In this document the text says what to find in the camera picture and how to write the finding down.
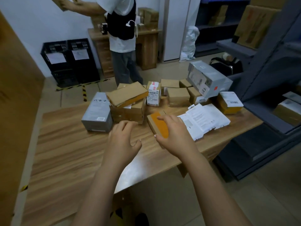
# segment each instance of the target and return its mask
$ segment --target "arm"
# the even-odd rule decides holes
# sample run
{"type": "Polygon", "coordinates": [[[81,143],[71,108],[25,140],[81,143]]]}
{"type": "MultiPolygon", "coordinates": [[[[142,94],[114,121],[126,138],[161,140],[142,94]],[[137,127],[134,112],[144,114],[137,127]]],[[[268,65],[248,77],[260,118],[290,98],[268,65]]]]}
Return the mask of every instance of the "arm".
{"type": "Polygon", "coordinates": [[[178,157],[192,179],[206,225],[252,225],[235,200],[229,196],[206,158],[199,153],[181,118],[174,115],[158,117],[168,126],[167,139],[156,140],[178,157]]]}
{"type": "Polygon", "coordinates": [[[123,169],[142,147],[140,140],[130,144],[136,122],[121,121],[109,133],[108,146],[85,199],[71,226],[105,226],[111,212],[115,187],[123,169]]]}
{"type": "Polygon", "coordinates": [[[96,2],[86,2],[82,0],[74,0],[74,2],[71,2],[69,0],[60,0],[60,4],[67,10],[85,16],[97,16],[106,13],[106,11],[96,2]]]}

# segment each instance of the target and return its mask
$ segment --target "wooden table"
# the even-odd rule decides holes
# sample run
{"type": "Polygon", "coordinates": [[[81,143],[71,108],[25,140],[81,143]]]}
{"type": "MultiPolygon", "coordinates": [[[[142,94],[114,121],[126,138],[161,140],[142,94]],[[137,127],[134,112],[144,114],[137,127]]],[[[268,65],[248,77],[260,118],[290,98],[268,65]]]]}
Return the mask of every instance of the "wooden table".
{"type": "MultiPolygon", "coordinates": [[[[142,70],[157,67],[158,33],[161,31],[162,30],[138,31],[138,38],[136,39],[136,59],[137,64],[142,70]]],[[[99,30],[95,29],[88,29],[88,33],[96,46],[105,77],[114,76],[111,63],[109,36],[103,35],[99,30]]]]}
{"type": "MultiPolygon", "coordinates": [[[[43,115],[22,226],[49,226],[77,212],[106,148],[107,133],[87,132],[81,118],[88,103],[43,115]]],[[[180,115],[187,108],[146,107],[146,114],[164,109],[180,115]]],[[[212,130],[196,142],[199,151],[212,160],[232,138],[262,121],[246,109],[227,115],[230,125],[212,130]]],[[[115,193],[179,165],[178,158],[162,149],[145,119],[133,129],[131,142],[141,139],[142,148],[125,168],[115,193]]]]}

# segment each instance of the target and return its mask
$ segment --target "table surface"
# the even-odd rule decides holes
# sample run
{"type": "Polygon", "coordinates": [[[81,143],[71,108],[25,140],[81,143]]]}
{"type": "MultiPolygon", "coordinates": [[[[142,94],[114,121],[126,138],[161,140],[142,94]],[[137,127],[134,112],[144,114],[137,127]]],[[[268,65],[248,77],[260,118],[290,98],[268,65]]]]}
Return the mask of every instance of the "table surface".
{"type": "MultiPolygon", "coordinates": [[[[156,34],[161,32],[162,30],[160,29],[154,29],[154,30],[142,30],[138,31],[138,36],[140,35],[148,35],[148,34],[156,34]]],[[[97,40],[103,40],[109,38],[108,35],[103,35],[101,31],[95,30],[95,29],[88,29],[89,36],[92,41],[97,41],[97,40]]]]}
{"type": "MultiPolygon", "coordinates": [[[[43,115],[22,226],[49,226],[77,212],[100,167],[108,136],[86,131],[81,118],[87,107],[85,103],[43,115]]],[[[166,97],[162,97],[160,107],[147,106],[145,113],[159,109],[175,115],[187,110],[168,107],[166,97]]],[[[196,141],[200,152],[262,124],[244,108],[227,117],[230,125],[212,130],[196,141]]],[[[180,164],[178,158],[156,142],[146,118],[143,125],[133,129],[131,142],[138,139],[142,148],[120,176],[115,193],[180,164]]]]}

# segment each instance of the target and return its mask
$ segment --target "tiled floor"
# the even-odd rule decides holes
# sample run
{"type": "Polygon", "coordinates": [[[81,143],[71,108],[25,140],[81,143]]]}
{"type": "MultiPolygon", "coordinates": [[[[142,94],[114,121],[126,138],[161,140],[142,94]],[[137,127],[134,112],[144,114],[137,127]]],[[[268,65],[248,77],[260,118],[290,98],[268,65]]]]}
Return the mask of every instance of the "tiled floor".
{"type": "MultiPolygon", "coordinates": [[[[208,63],[217,56],[221,54],[198,59],[208,63]]],[[[188,64],[158,64],[156,69],[141,71],[141,75],[145,83],[149,80],[160,81],[161,78],[183,79],[187,76],[188,64]]],[[[59,92],[55,88],[54,79],[46,79],[20,187],[29,181],[42,114],[84,103],[81,87],[59,92]]],[[[114,78],[88,85],[87,97],[91,100],[97,91],[106,92],[116,88],[114,78]]],[[[301,225],[300,171],[301,144],[242,181],[224,185],[254,225],[301,225]]],[[[151,226],[205,225],[192,181],[189,176],[183,179],[177,168],[138,183],[130,191],[135,202],[147,214],[151,226]]],[[[12,226],[21,223],[25,199],[26,191],[21,192],[17,198],[12,226]]],[[[69,226],[71,221],[72,217],[56,226],[69,226]]]]}

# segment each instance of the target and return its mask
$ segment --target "person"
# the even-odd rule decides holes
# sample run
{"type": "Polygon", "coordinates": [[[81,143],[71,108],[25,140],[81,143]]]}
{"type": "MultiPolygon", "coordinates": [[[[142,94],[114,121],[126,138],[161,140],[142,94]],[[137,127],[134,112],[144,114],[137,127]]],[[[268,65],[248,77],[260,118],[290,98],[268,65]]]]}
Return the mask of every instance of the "person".
{"type": "MultiPolygon", "coordinates": [[[[168,127],[167,139],[155,135],[159,144],[184,164],[192,179],[207,226],[252,225],[223,187],[206,158],[198,151],[181,118],[158,117],[168,127]]],[[[141,140],[130,144],[136,122],[121,121],[109,133],[103,161],[71,226],[105,226],[119,176],[142,147],[141,140]]]]}
{"type": "Polygon", "coordinates": [[[59,0],[67,10],[85,16],[98,16],[106,12],[112,64],[117,86],[119,83],[133,82],[143,85],[143,79],[136,68],[135,20],[136,0],[59,0]]]}

